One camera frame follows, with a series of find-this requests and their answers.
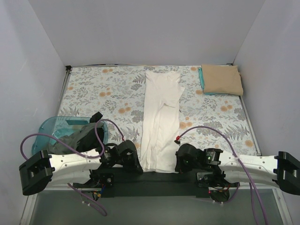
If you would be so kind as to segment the white t shirt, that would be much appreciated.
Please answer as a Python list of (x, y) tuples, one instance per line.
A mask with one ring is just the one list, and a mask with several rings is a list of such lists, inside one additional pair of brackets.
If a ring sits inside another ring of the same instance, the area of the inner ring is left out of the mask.
[(179, 135), (180, 73), (146, 72), (140, 164), (144, 172), (173, 173)]

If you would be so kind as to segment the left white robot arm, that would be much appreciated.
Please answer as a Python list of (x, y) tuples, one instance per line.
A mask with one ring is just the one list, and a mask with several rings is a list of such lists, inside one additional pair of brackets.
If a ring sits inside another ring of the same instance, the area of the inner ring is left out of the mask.
[(33, 155), (19, 166), (24, 196), (34, 195), (46, 187), (72, 184), (77, 188), (111, 188), (114, 173), (141, 174), (135, 144), (126, 140), (108, 143), (81, 154), (54, 155), (46, 150)]

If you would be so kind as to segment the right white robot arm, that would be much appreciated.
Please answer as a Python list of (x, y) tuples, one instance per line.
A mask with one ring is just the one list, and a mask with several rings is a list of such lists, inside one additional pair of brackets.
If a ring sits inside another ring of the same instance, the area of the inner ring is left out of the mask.
[(197, 149), (183, 144), (176, 155), (175, 171), (199, 170), (200, 187), (225, 188), (236, 183), (264, 184), (278, 187), (292, 195), (300, 194), (300, 162), (290, 153), (275, 156), (234, 156), (221, 149)]

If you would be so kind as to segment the floral table cloth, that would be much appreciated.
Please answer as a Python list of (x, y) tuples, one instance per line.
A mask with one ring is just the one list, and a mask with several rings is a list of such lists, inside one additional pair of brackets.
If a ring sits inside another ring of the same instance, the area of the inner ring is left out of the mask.
[(198, 69), (198, 66), (75, 67), (59, 114), (91, 117), (100, 112), (107, 120), (109, 142), (119, 143), (125, 137), (140, 149), (146, 72), (178, 72), (180, 85), (185, 88), (179, 103), (181, 142), (199, 149), (259, 155), (241, 98), (205, 95)]

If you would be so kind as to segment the grey t shirt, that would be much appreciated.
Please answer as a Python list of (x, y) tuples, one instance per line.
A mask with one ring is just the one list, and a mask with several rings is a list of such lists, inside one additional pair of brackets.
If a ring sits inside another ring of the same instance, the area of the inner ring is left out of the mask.
[[(77, 142), (76, 137), (79, 135), (79, 132), (80, 132), (80, 130), (75, 131), (71, 135), (65, 135), (65, 136), (59, 138), (59, 140), (61, 142), (63, 142), (64, 144), (66, 144), (67, 146), (76, 150), (76, 142)], [(66, 146), (64, 146), (60, 142), (56, 142), (55, 144), (48, 143), (43, 148), (43, 150), (46, 150), (50, 154), (56, 154), (56, 155), (64, 155), (64, 154), (72, 154), (73, 153), (73, 151), (68, 149)]]

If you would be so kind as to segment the teal plastic basket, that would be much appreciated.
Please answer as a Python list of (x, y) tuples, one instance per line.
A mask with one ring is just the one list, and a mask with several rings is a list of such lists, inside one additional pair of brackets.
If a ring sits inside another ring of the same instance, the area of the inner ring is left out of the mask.
[[(83, 126), (89, 124), (90, 118), (88, 117), (67, 117), (67, 116), (57, 116), (51, 117), (44, 121), (44, 123), (39, 128), (39, 133), (51, 135), (57, 139), (65, 136), (71, 135), (75, 131), (80, 130)], [(108, 141), (108, 127), (105, 122), (99, 122), (97, 124), (97, 129), (95, 133), (98, 134), (100, 140), (103, 144)], [(57, 141), (47, 137), (38, 135), (32, 146), (32, 155), (42, 151), (43, 148), (48, 144), (55, 144)]]

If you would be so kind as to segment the folded tan t shirt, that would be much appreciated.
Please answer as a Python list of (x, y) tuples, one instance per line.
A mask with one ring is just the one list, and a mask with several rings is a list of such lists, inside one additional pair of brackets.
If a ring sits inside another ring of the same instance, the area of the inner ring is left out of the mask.
[(241, 76), (237, 66), (203, 64), (199, 70), (199, 76), (205, 94), (243, 95)]

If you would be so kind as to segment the folded teal t shirt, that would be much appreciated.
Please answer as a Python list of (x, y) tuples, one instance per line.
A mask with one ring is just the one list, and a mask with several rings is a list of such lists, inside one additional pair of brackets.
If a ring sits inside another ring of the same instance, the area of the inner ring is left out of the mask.
[(198, 71), (201, 88), (205, 94), (225, 94), (226, 66), (202, 65)]

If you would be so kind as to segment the aluminium frame rail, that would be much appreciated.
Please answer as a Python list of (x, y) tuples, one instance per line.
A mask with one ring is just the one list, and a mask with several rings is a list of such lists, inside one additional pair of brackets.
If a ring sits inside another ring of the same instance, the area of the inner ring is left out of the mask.
[(232, 201), (219, 204), (210, 197), (101, 197), (102, 216), (85, 198), (65, 186), (49, 187), (28, 197), (23, 225), (271, 225), (292, 224), (282, 192), (258, 185), (266, 214), (247, 183), (230, 188)]

